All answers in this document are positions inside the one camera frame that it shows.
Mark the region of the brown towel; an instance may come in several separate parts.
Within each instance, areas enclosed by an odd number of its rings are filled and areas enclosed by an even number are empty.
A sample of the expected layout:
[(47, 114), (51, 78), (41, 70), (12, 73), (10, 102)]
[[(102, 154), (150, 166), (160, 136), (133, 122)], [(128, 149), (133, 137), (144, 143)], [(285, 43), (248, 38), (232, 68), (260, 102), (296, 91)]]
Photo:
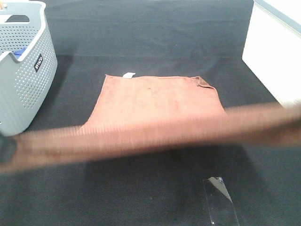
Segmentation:
[(198, 145), (291, 146), (300, 142), (300, 105), (223, 108), (217, 90), (201, 77), (107, 75), (85, 124), (3, 137), (0, 171)]

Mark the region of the blue towel in basket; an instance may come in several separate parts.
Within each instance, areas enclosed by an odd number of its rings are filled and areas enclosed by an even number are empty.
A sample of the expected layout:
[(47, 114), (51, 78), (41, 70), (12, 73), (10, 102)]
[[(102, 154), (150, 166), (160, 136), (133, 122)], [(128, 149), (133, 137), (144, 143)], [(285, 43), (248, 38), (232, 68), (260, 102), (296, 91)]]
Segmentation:
[(23, 47), (22, 49), (14, 51), (13, 54), (18, 59), (26, 51), (26, 49), (27, 47)]

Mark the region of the clear tape strip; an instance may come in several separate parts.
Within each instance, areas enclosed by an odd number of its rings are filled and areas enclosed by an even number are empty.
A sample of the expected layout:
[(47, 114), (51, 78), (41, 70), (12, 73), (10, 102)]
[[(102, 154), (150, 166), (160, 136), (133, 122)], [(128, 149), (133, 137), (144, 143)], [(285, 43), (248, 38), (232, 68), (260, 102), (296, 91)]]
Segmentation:
[(212, 226), (239, 226), (233, 201), (222, 177), (203, 180), (208, 214)]

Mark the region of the grey perforated laundry basket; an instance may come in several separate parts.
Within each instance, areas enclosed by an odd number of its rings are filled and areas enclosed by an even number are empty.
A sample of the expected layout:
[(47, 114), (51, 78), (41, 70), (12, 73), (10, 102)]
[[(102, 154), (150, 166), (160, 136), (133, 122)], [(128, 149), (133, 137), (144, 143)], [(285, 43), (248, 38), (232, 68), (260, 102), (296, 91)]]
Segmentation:
[[(29, 127), (56, 73), (45, 9), (42, 1), (0, 2), (0, 132), (5, 136)], [(13, 52), (23, 47), (17, 59)]]

